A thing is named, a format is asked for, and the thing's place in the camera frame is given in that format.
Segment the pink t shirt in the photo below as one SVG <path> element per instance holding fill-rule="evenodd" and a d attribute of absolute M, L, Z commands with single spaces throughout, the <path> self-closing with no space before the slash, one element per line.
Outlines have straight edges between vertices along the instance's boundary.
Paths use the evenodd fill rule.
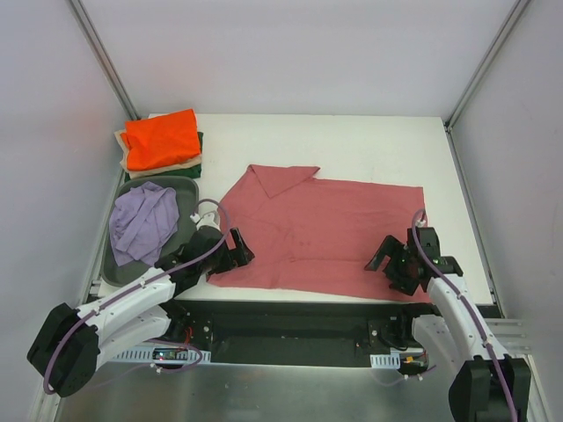
<path fill-rule="evenodd" d="M 316 166 L 251 164 L 223 196 L 222 217 L 255 257 L 210 277 L 218 287 L 299 290 L 371 300 L 427 302 L 391 289 L 365 266 L 386 236 L 406 240 L 420 187 L 317 178 Z"/>

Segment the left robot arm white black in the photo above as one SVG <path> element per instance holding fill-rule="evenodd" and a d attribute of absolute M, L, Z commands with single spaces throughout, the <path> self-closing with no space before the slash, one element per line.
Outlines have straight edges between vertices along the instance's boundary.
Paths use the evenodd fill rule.
<path fill-rule="evenodd" d="M 224 234 L 204 225 L 177 250 L 112 294 L 72 308 L 50 310 L 28 353 L 48 395 L 68 397 L 114 355 L 145 340 L 180 340 L 186 311 L 175 302 L 203 274 L 246 266 L 254 254 L 238 229 Z"/>

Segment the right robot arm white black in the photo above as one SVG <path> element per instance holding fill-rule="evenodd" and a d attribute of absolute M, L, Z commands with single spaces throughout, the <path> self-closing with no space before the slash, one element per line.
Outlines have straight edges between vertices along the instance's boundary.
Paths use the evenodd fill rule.
<path fill-rule="evenodd" d="M 453 257 L 441 254 L 435 230 L 413 225 L 401 243 L 389 235 L 365 266 L 382 270 L 391 288 L 413 295 L 422 289 L 435 315 L 410 316 L 396 324 L 404 346 L 417 346 L 450 371 L 450 412 L 456 421 L 524 421 L 531 371 L 512 356 L 481 316 Z"/>

